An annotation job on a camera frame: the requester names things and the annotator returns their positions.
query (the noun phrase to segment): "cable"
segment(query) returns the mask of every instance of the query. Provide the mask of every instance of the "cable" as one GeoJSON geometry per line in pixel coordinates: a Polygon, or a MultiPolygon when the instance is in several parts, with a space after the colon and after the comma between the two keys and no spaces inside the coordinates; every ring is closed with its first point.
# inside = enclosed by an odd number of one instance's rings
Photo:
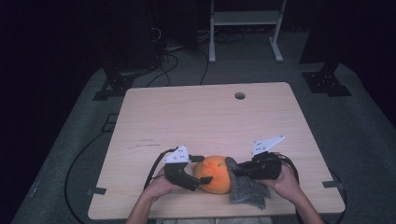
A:
{"type": "Polygon", "coordinates": [[[87,145],[85,145],[85,147],[77,154],[77,156],[74,158],[72,164],[69,167],[69,170],[67,171],[67,175],[66,175],[66,179],[64,181],[64,199],[66,200],[66,204],[67,207],[69,209],[69,211],[71,212],[71,214],[73,215],[73,217],[76,219],[76,221],[78,223],[84,224],[84,222],[78,217],[78,215],[75,213],[75,211],[73,210],[72,206],[70,205],[69,199],[67,197],[67,184],[69,182],[69,176],[70,173],[73,169],[73,166],[75,165],[76,161],[78,160],[78,158],[81,156],[81,154],[94,142],[96,141],[98,138],[100,138],[103,134],[105,133],[109,133],[110,131],[113,131],[114,127],[111,127],[107,130],[105,130],[104,132],[101,132],[100,134],[98,134],[96,137],[94,137],[91,142],[89,142],[87,145]]]}
{"type": "MultiPolygon", "coordinates": [[[[340,176],[338,176],[338,174],[337,174],[334,170],[332,170],[332,169],[329,168],[329,171],[330,171],[330,173],[331,173],[332,175],[335,176],[335,178],[337,179],[338,183],[340,183],[340,184],[343,183],[343,182],[341,181],[340,176]]],[[[341,213],[341,215],[340,215],[340,217],[337,219],[337,221],[335,221],[335,224],[339,224],[339,223],[343,220],[344,215],[345,215],[346,210],[347,210],[347,189],[345,188],[345,186],[344,186],[344,188],[343,188],[342,191],[343,191],[343,200],[344,200],[344,204],[346,205],[346,209],[344,210],[344,212],[341,213]]]]}
{"type": "Polygon", "coordinates": [[[206,68],[205,68],[205,72],[204,72],[204,75],[202,76],[201,81],[200,81],[200,83],[199,83],[200,85],[202,85],[202,84],[204,83],[204,78],[205,78],[205,76],[206,76],[207,69],[209,68],[209,59],[207,58],[207,55],[206,55],[201,49],[198,49],[198,50],[201,51],[201,53],[204,54],[205,59],[206,59],[206,68]]]}
{"type": "Polygon", "coordinates": [[[170,71],[172,71],[172,70],[174,70],[174,69],[177,67],[177,65],[178,65],[178,58],[177,58],[175,55],[172,55],[172,54],[167,54],[167,55],[173,57],[173,58],[176,60],[175,65],[173,65],[169,70],[163,71],[163,73],[159,74],[159,75],[156,76],[154,79],[152,79],[152,80],[148,83],[148,85],[146,86],[146,88],[149,87],[149,86],[151,85],[151,83],[153,83],[157,78],[159,78],[159,77],[161,77],[161,76],[163,76],[163,75],[167,75],[167,76],[168,76],[167,73],[170,72],[170,71]]]}

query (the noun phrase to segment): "person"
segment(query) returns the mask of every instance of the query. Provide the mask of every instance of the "person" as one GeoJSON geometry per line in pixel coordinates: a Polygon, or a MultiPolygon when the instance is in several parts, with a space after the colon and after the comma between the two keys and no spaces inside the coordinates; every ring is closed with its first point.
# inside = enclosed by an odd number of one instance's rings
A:
{"type": "MultiPolygon", "coordinates": [[[[305,224],[324,224],[313,204],[300,188],[291,168],[283,162],[278,179],[261,179],[257,182],[273,189],[282,198],[294,204],[305,224]]],[[[183,189],[170,183],[163,175],[163,168],[137,199],[125,224],[146,224],[149,211],[155,201],[173,190],[183,189]]]]}

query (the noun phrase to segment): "white tag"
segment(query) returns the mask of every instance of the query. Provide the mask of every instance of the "white tag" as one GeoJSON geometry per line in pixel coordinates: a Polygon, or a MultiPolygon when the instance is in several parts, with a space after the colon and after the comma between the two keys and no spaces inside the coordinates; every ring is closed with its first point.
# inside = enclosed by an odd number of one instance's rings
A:
{"type": "Polygon", "coordinates": [[[283,139],[285,139],[285,136],[282,134],[279,137],[268,138],[265,140],[256,140],[254,141],[254,148],[251,151],[251,155],[255,156],[257,154],[268,151],[271,147],[274,147],[283,139]]]}
{"type": "Polygon", "coordinates": [[[186,146],[181,146],[176,151],[172,152],[169,156],[163,159],[164,163],[180,163],[188,162],[190,160],[189,152],[186,146]]]}

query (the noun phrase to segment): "table top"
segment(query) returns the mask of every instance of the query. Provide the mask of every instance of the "table top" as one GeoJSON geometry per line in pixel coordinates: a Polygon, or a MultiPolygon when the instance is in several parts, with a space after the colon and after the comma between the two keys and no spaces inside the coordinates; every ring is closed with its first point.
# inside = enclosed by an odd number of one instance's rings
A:
{"type": "MultiPolygon", "coordinates": [[[[127,218],[161,152],[182,145],[191,155],[222,155],[250,161],[254,140],[283,134],[270,151],[288,156],[301,187],[321,214],[341,213],[337,188],[324,188],[332,176],[287,83],[130,89],[126,92],[89,217],[127,218]]],[[[186,172],[191,170],[190,163],[186,172]]],[[[271,192],[266,208],[232,204],[229,194],[178,190],[161,197],[149,217],[254,217],[294,214],[294,206],[271,192]]]]}

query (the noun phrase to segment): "black tape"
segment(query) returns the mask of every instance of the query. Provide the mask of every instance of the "black tape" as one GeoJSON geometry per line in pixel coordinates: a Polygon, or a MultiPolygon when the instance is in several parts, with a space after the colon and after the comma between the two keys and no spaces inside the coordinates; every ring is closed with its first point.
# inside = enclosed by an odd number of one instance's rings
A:
{"type": "Polygon", "coordinates": [[[106,189],[101,189],[101,188],[88,189],[87,195],[93,196],[93,194],[105,195],[106,189]]]}
{"type": "Polygon", "coordinates": [[[335,181],[324,181],[322,182],[323,187],[325,189],[329,188],[338,188],[338,189],[344,189],[344,185],[335,181]]]}

